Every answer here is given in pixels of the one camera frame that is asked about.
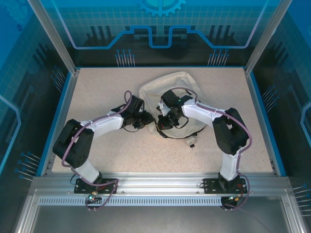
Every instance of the beige tabletop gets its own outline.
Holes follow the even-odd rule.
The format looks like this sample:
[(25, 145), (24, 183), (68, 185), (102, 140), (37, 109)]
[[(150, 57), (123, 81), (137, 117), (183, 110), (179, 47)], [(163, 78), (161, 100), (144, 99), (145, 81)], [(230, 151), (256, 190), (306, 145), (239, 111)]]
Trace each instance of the beige tabletop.
[[(271, 172), (267, 149), (242, 68), (82, 68), (67, 120), (91, 120), (124, 103), (130, 90), (138, 96), (144, 84), (164, 75), (185, 71), (198, 83), (210, 106), (237, 109), (253, 137), (253, 146), (241, 158), (241, 171)], [(109, 132), (93, 141), (89, 158), (102, 172), (218, 172), (222, 152), (212, 128), (198, 134), (190, 148), (184, 140), (151, 135), (147, 128), (136, 133)], [(70, 172), (57, 157), (53, 172)]]

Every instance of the robotic arm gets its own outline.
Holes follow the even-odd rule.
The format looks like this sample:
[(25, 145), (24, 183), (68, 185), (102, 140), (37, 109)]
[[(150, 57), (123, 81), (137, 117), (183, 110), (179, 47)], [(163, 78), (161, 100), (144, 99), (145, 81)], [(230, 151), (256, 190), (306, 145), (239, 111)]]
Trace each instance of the robotic arm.
[[(217, 145), (223, 152), (223, 164), (219, 173), (218, 186), (222, 192), (230, 192), (230, 187), (236, 185), (239, 180), (237, 173), (240, 151), (246, 145), (249, 138), (244, 129), (235, 121), (228, 119), (225, 115), (232, 116), (243, 126), (244, 123), (237, 110), (221, 110), (209, 107), (194, 100), (191, 96), (177, 97), (172, 90), (167, 91), (161, 97), (163, 103), (158, 110), (159, 121), (156, 124), (159, 131), (171, 129), (178, 126), (181, 117), (192, 117), (210, 127), (213, 127)], [(133, 125), (141, 129), (153, 122), (150, 113), (144, 110), (144, 101), (136, 96), (131, 96), (129, 102), (112, 109), (106, 116), (93, 121), (78, 122), (74, 119), (68, 121), (64, 126), (53, 147), (53, 152), (66, 161), (74, 172), (79, 174), (88, 184), (96, 186), (102, 184), (100, 172), (88, 160), (89, 151), (93, 139), (109, 132)]]
[[(153, 122), (150, 113), (144, 110), (144, 101), (136, 96), (131, 96), (130, 103), (126, 109), (125, 104), (112, 109), (106, 117), (92, 121), (78, 122), (69, 120), (54, 144), (53, 152), (61, 159), (66, 156), (65, 161), (88, 183), (101, 184), (100, 172), (88, 160), (92, 141), (112, 130), (133, 125), (135, 129), (141, 129)], [(79, 137), (74, 140), (70, 150), (66, 153), (75, 135), (84, 128)]]
[(238, 111), (234, 108), (226, 111), (215, 109), (194, 100), (188, 95), (179, 98), (172, 90), (165, 92), (161, 99), (158, 107), (158, 110), (162, 112), (162, 115), (158, 116), (157, 128), (159, 131), (178, 126), (178, 120), (181, 117), (192, 117), (214, 129), (217, 145), (223, 152), (219, 185), (224, 192), (229, 190), (231, 184), (235, 183), (233, 181), (239, 179), (237, 171), (239, 156), (249, 138), (241, 125), (224, 116), (224, 114), (229, 115), (245, 126)]

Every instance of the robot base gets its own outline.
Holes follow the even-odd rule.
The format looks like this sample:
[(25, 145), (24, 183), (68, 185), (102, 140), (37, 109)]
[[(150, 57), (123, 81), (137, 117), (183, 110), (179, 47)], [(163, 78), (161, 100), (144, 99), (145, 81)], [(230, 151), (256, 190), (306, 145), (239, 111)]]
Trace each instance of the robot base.
[[(115, 179), (105, 179), (103, 178), (103, 182), (107, 183), (110, 181), (114, 181)], [(102, 186), (99, 187), (98, 194), (110, 194), (112, 192), (112, 189), (114, 187), (115, 183), (107, 185), (107, 186)], [(85, 183), (84, 181), (82, 181), (81, 179), (77, 179), (76, 180), (76, 184), (75, 184), (75, 188), (74, 188), (74, 193), (76, 194), (90, 194), (93, 191), (96, 191), (96, 187), (95, 186), (91, 186), (87, 183)]]
[(205, 194), (247, 194), (245, 179), (239, 176), (227, 181), (219, 174), (218, 179), (203, 179), (200, 187), (204, 189)]

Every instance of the gear graphic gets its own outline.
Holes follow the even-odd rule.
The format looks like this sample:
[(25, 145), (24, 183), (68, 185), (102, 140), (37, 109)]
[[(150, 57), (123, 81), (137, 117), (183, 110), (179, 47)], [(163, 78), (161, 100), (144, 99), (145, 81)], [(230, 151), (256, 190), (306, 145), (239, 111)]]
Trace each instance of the gear graphic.
[(175, 14), (175, 10), (181, 9), (181, 4), (186, 3), (186, 0), (138, 0), (137, 3), (147, 14), (162, 17), (169, 16), (169, 13)]
[(23, 24), (27, 18), (28, 3), (26, 0), (0, 0), (0, 6), (6, 6), (11, 17), (19, 24)]

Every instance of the black mounting plate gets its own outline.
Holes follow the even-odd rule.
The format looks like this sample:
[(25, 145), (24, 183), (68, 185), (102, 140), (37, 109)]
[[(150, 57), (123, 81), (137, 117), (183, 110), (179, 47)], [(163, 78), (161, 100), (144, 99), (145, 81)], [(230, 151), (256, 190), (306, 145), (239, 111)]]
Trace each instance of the black mounting plate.
[[(107, 183), (110, 181), (114, 181), (115, 179), (106, 179), (103, 178), (103, 182)], [(98, 191), (99, 194), (110, 194), (113, 187), (114, 187), (115, 183), (112, 183), (110, 185), (107, 185), (105, 188), (101, 189)], [(95, 186), (91, 186), (87, 183), (85, 183), (83, 180), (81, 179), (77, 179), (76, 180), (76, 184), (75, 184), (75, 188), (74, 188), (74, 193), (76, 194), (91, 194), (93, 191), (95, 191), (96, 187)]]
[(238, 184), (244, 185), (245, 187), (242, 189), (243, 194), (247, 193), (246, 182), (245, 179), (239, 178), (233, 180), (230, 186), (232, 188), (228, 189), (227, 192), (224, 192), (219, 184), (219, 180), (216, 179), (203, 179), (202, 188), (204, 188), (205, 194), (240, 194), (241, 190), (237, 187)]

